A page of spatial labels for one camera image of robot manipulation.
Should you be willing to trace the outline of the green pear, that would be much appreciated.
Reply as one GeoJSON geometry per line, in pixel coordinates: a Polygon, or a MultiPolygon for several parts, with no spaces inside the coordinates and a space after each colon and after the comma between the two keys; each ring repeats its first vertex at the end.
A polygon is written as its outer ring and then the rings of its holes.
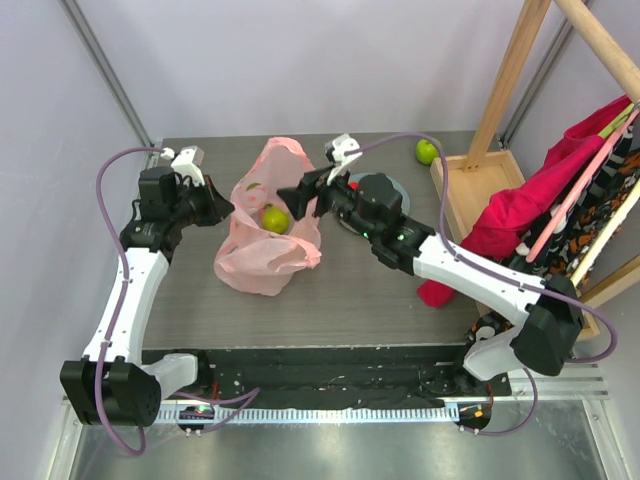
{"type": "Polygon", "coordinates": [[[288,214],[276,206],[268,206],[263,210],[261,225],[264,230],[275,234],[286,234],[290,220],[288,214]]]}

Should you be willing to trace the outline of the pink plastic bag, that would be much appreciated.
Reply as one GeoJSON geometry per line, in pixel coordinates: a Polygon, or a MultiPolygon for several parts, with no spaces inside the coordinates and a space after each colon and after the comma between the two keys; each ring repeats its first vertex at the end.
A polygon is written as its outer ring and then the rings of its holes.
{"type": "Polygon", "coordinates": [[[235,290],[276,296],[301,270],[315,268],[321,260],[319,219],[311,201],[299,221],[291,218],[280,235],[262,227],[269,207],[288,209],[277,196],[280,188],[294,187],[304,173],[314,169],[299,142],[288,137],[270,138],[249,171],[235,185],[229,234],[215,261],[217,277],[235,290]]]}

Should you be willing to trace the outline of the green apple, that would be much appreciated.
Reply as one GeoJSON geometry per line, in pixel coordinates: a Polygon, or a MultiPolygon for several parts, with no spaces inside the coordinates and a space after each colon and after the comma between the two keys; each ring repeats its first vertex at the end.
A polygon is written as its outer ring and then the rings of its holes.
{"type": "Polygon", "coordinates": [[[439,141],[430,142],[426,139],[420,139],[415,147],[415,158],[419,163],[431,166],[440,157],[439,149],[441,147],[439,141]]]}

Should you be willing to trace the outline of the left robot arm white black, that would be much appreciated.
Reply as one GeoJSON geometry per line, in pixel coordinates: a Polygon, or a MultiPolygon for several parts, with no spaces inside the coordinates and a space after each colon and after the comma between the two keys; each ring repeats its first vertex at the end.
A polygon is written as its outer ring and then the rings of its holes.
{"type": "Polygon", "coordinates": [[[234,210],[197,166],[153,167],[140,174],[133,215],[119,235],[125,254],[100,324],[81,359],[64,362],[60,381],[80,421],[147,427],[162,400],[182,390],[205,397],[213,374],[203,353],[142,361],[151,307],[185,228],[215,226],[234,210]]]}

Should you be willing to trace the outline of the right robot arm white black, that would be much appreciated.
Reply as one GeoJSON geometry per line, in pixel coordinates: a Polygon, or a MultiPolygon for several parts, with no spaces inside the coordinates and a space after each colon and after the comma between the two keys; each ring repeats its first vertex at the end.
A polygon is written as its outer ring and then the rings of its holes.
{"type": "Polygon", "coordinates": [[[402,195],[382,173],[351,188],[347,178],[327,182],[328,169],[303,175],[278,197],[295,219],[310,203],[314,216],[334,214],[365,237],[372,253],[391,269],[444,284],[489,307],[509,323],[475,340],[451,371],[457,391],[472,395],[496,375],[520,368],[556,376],[569,360],[584,325],[571,281],[549,281],[498,265],[450,244],[433,228],[402,211],[402,195]]]}

